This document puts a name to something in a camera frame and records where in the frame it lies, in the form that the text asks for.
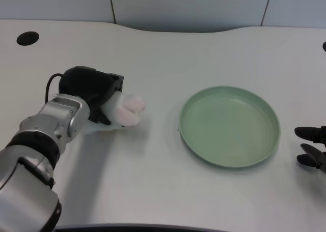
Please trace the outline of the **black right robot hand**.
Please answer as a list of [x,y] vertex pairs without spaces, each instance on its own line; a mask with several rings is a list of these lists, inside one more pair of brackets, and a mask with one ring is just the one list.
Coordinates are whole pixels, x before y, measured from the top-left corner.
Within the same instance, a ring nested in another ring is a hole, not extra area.
[[[311,141],[312,143],[320,143],[325,146],[325,126],[321,126],[320,128],[296,127],[294,132],[301,139]],[[305,153],[296,157],[298,163],[303,166],[319,169],[325,173],[325,152],[306,143],[302,143],[300,147]]]

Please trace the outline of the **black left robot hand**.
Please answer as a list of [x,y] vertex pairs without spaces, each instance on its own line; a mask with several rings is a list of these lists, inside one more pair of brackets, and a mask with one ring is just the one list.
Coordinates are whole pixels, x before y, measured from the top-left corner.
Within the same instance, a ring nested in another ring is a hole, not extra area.
[[80,97],[89,106],[88,120],[109,126],[112,122],[100,108],[115,92],[122,91],[123,79],[122,75],[77,66],[64,72],[59,81],[59,93]]

